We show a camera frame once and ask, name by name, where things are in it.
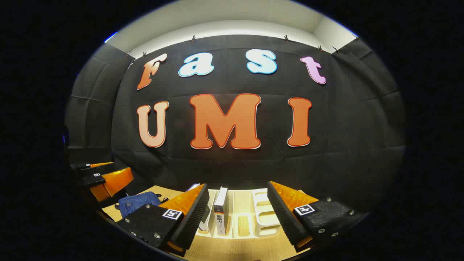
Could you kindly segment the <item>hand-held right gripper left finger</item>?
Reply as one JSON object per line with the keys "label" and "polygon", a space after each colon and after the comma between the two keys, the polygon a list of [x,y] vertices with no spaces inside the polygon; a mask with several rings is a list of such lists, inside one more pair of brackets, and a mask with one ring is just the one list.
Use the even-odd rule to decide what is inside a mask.
{"label": "hand-held right gripper left finger", "polygon": [[200,184],[159,206],[145,204],[117,224],[152,247],[187,250],[202,221],[208,200],[207,185]]}

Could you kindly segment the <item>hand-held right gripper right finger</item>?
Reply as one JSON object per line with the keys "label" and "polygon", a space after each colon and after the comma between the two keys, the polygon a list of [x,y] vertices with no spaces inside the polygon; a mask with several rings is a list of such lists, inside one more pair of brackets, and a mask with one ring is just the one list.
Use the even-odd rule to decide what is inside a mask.
{"label": "hand-held right gripper right finger", "polygon": [[317,199],[277,182],[268,182],[268,199],[297,252],[325,247],[366,218],[366,212],[333,197]]}

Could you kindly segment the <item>white plastic bookshelf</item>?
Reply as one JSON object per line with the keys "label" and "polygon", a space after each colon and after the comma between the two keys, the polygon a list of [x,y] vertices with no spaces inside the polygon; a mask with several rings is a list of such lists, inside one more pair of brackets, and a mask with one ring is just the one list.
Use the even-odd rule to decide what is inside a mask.
{"label": "white plastic bookshelf", "polygon": [[280,222],[268,199],[267,189],[229,190],[228,223],[224,236],[216,231],[216,221],[212,212],[209,230],[200,230],[196,236],[216,239],[254,239],[273,236],[280,230]]}

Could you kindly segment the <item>grey portrait cover book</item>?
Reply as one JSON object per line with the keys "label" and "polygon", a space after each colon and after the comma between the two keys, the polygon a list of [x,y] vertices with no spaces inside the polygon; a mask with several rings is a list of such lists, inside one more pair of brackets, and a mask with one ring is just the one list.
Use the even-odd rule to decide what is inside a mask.
{"label": "grey portrait cover book", "polygon": [[216,220],[216,233],[219,236],[227,235],[227,226],[230,220],[228,192],[228,188],[221,187],[213,204],[214,218]]}

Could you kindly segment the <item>blue schoolbag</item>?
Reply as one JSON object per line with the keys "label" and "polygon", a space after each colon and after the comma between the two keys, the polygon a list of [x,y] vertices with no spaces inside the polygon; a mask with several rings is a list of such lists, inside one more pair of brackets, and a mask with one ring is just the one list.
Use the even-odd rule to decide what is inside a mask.
{"label": "blue schoolbag", "polygon": [[123,197],[118,200],[118,203],[114,207],[120,211],[122,218],[126,218],[127,215],[135,212],[137,209],[145,205],[159,206],[161,203],[167,202],[169,198],[163,197],[161,194],[155,194],[154,192],[144,192],[137,195],[131,195]]}

